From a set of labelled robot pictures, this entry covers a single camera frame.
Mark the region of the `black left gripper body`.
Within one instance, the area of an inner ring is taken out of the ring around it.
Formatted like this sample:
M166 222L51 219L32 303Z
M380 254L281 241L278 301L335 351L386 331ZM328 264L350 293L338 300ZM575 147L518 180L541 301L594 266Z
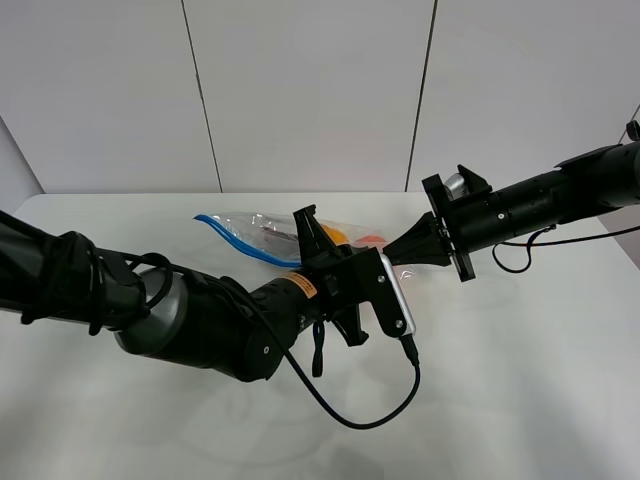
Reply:
M339 250L339 258L302 265L302 271L310 275L312 283L318 289L322 311L327 313L331 322L337 310L354 304L370 303L375 279L373 264L377 258L376 253L379 252L375 248L366 248L346 255L343 250Z

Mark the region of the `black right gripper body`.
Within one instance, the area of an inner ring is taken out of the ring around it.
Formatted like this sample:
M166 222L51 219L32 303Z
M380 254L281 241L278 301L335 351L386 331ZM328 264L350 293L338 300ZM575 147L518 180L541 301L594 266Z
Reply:
M470 258L469 241L464 239L462 229L462 214L465 209L477 206L486 201L493 193L492 186L480 175L459 164L457 172L461 173L468 188L468 194L456 200L450 200L447 195L444 182L436 174L422 180L424 191L429 199L432 212L435 215L451 218L457 225L455 240L455 250L451 257L462 282L475 278L475 272Z

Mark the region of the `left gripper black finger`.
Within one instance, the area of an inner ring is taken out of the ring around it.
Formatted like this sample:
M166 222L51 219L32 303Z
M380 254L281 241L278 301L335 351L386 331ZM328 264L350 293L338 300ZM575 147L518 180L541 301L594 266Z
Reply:
M313 261L340 257L339 248L317 221L315 214L315 204L301 208L293 213L302 265L310 265Z
M361 328L360 308L357 304L337 310L332 323L349 347L361 346L368 339L368 334Z

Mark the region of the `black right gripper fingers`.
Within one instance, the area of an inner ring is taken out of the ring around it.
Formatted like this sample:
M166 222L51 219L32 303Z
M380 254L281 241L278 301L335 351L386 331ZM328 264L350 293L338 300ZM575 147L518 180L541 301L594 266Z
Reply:
M457 225L451 218L424 213L403 235L387 244L383 253L393 266L424 264L449 266L455 250Z

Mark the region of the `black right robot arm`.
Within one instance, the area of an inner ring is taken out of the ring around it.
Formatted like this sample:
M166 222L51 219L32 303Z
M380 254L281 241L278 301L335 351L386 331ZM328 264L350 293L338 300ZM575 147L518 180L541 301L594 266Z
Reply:
M393 265L454 265L469 281L473 252L638 204L639 144L605 146L500 190L464 166L422 184L430 211L383 252Z

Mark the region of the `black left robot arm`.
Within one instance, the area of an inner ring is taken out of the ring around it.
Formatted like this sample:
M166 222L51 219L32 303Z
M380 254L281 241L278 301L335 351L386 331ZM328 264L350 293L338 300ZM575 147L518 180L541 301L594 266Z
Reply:
M23 324L57 318L109 330L128 353L243 382L267 379L298 335L334 323L346 343L366 341L359 307L393 328L393 289L376 249L332 241L313 207L294 220L300 266L254 290L171 263L158 253L100 249L86 236L48 234L1 218L1 305Z

